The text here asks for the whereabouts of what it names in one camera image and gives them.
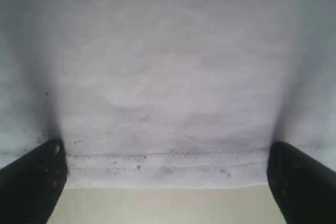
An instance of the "white cloth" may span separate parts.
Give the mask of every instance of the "white cloth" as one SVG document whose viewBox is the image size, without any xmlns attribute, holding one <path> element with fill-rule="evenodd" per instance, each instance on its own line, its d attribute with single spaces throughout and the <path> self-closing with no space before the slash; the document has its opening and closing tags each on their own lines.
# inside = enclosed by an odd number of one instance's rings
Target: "white cloth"
<svg viewBox="0 0 336 224">
<path fill-rule="evenodd" d="M 0 166 L 60 136 L 68 187 L 265 183 L 289 99 L 286 141 L 336 168 L 335 17 L 335 0 L 0 0 Z"/>
</svg>

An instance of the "white fabric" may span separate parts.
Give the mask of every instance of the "white fabric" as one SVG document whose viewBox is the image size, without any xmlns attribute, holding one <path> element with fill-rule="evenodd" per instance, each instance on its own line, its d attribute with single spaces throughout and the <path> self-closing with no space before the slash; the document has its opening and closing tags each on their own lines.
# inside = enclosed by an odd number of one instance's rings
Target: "white fabric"
<svg viewBox="0 0 336 224">
<path fill-rule="evenodd" d="M 286 141 L 336 168 L 335 0 L 0 0 L 0 166 L 65 141 L 68 187 L 266 182 Z"/>
</svg>

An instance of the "beige surface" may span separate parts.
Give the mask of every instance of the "beige surface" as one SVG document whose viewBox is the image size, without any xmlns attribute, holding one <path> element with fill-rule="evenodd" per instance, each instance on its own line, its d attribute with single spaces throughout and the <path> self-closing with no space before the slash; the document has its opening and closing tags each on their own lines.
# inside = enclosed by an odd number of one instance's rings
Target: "beige surface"
<svg viewBox="0 0 336 224">
<path fill-rule="evenodd" d="M 48 224 L 285 223 L 267 186 L 65 190 Z"/>
</svg>

